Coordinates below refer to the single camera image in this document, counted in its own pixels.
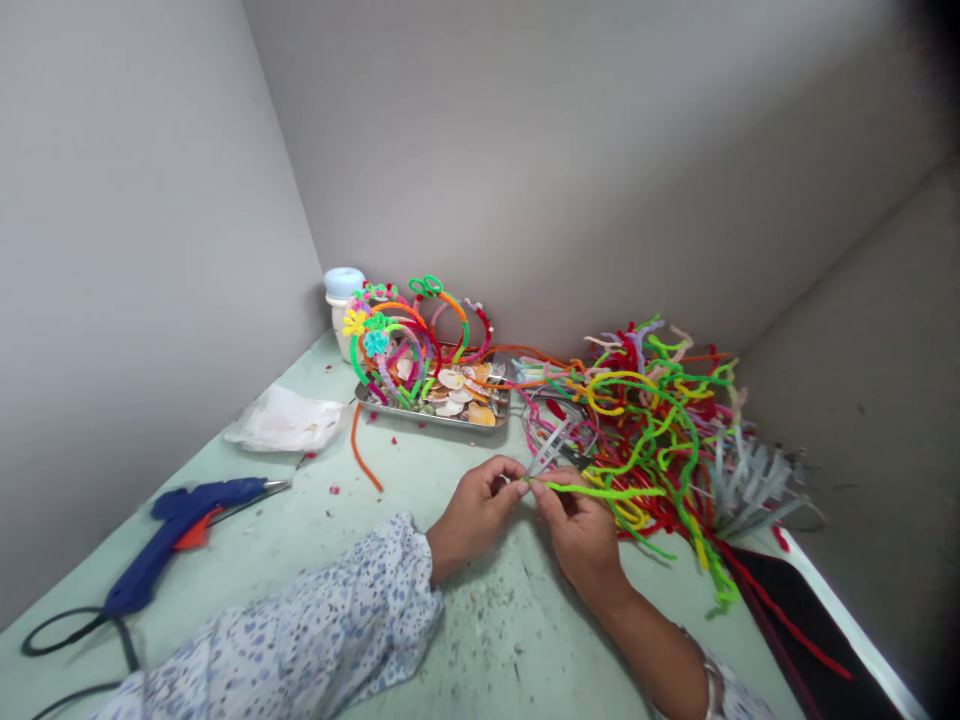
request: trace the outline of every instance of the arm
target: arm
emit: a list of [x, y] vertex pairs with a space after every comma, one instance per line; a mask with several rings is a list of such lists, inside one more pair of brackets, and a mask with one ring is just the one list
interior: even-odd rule
[[[547, 473], [543, 479], [586, 485], [573, 468]], [[670, 720], [704, 720], [716, 717], [715, 711], [728, 720], [773, 717], [766, 703], [749, 695], [729, 668], [705, 658], [693, 640], [630, 586], [620, 565], [614, 518], [606, 507], [576, 493], [561, 500], [537, 480], [533, 493], [564, 575], [661, 713]]]
[[527, 489], [501, 475], [522, 473], [492, 458], [463, 477], [426, 536], [397, 515], [320, 572], [207, 622], [94, 717], [329, 718], [409, 680], [443, 609], [436, 588], [496, 539]]

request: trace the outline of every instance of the white bottle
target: white bottle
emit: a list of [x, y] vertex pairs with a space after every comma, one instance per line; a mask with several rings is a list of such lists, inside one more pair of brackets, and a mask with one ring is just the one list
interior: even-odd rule
[[337, 336], [340, 354], [345, 362], [350, 362], [350, 343], [353, 338], [343, 334], [343, 316], [354, 291], [360, 290], [365, 281], [363, 273], [356, 268], [334, 268], [323, 276], [323, 283], [327, 287], [327, 303], [333, 319], [333, 332]]

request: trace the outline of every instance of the blue glue gun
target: blue glue gun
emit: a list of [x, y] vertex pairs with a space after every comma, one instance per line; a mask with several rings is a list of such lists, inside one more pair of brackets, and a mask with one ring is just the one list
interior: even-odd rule
[[[178, 488], [161, 495], [150, 515], [163, 525], [107, 593], [103, 614], [122, 617], [149, 605], [153, 588], [174, 552], [206, 543], [207, 524], [213, 515], [288, 487], [288, 480], [239, 478], [199, 485], [192, 491]], [[188, 536], [193, 536], [193, 540], [184, 544]]]

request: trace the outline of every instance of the power cord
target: power cord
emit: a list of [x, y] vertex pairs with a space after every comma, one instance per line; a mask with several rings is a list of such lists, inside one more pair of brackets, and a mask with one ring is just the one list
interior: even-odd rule
[[[73, 615], [82, 615], [85, 613], [95, 613], [96, 617], [93, 620], [88, 622], [82, 628], [77, 630], [75, 633], [71, 634], [65, 640], [61, 640], [58, 643], [53, 645], [48, 645], [47, 647], [37, 647], [33, 644], [33, 639], [37, 636], [39, 632], [45, 628], [53, 625], [55, 622], [59, 622], [66, 617], [71, 617]], [[130, 631], [127, 629], [126, 623], [123, 622], [122, 618], [119, 617], [110, 617], [104, 615], [103, 608], [99, 607], [82, 607], [74, 608], [73, 610], [67, 610], [66, 612], [59, 613], [54, 615], [48, 620], [44, 620], [42, 623], [37, 625], [29, 635], [24, 639], [23, 644], [20, 646], [20, 652], [27, 657], [40, 657], [42, 655], [49, 655], [50, 653], [56, 652], [62, 648], [67, 647], [68, 645], [73, 645], [73, 643], [78, 640], [86, 637], [98, 627], [104, 623], [112, 622], [117, 628], [117, 632], [120, 634], [120, 644], [123, 647], [123, 656], [127, 661], [127, 670], [128, 674], [135, 673], [140, 669], [140, 660], [137, 658], [137, 652], [133, 648], [133, 641], [130, 639]], [[108, 690], [116, 690], [120, 685], [123, 684], [122, 680], [117, 682], [102, 683], [100, 685], [91, 685], [90, 687], [84, 688], [83, 690], [78, 690], [77, 692], [70, 693], [69, 695], [60, 698], [52, 705], [48, 705], [39, 713], [33, 716], [31, 720], [40, 720], [40, 718], [46, 717], [54, 710], [57, 710], [67, 703], [71, 703], [74, 700], [79, 700], [80, 698], [87, 697], [88, 695], [96, 695], [97, 693], [106, 692]]]

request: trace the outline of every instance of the plastic bag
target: plastic bag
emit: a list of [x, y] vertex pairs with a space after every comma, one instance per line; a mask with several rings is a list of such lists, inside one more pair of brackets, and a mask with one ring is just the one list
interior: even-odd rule
[[271, 385], [223, 431], [223, 437], [253, 452], [316, 452], [340, 431], [343, 408], [343, 403], [311, 400]]

